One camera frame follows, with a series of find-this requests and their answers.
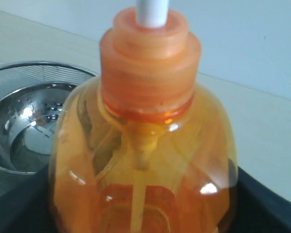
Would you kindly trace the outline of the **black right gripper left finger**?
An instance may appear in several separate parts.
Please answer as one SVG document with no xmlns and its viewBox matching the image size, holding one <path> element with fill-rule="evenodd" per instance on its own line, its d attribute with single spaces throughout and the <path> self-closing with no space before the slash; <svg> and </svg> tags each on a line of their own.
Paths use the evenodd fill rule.
<svg viewBox="0 0 291 233">
<path fill-rule="evenodd" d="M 52 233 L 48 167 L 0 197 L 0 233 Z"/>
</svg>

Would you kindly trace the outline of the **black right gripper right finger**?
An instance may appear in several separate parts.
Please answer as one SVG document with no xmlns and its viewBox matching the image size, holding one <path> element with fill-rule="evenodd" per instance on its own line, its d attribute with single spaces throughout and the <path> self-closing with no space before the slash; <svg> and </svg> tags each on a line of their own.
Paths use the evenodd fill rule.
<svg viewBox="0 0 291 233">
<path fill-rule="evenodd" d="M 291 202 L 238 168 L 237 211 L 231 233 L 291 233 Z"/>
</svg>

